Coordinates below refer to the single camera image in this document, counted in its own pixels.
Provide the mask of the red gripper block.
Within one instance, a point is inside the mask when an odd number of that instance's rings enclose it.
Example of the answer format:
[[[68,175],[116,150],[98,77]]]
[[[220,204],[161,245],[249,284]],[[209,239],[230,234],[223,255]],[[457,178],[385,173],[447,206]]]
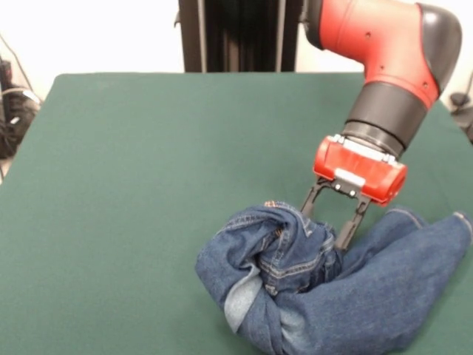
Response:
[[[327,136],[320,143],[313,171],[325,179],[317,179],[310,188],[301,207],[305,217],[313,216],[316,198],[323,189],[331,189],[333,182],[348,183],[363,195],[358,198],[353,217],[336,238],[335,247],[346,251],[371,200],[380,206],[389,204],[402,189],[408,168],[390,154],[335,135]]]

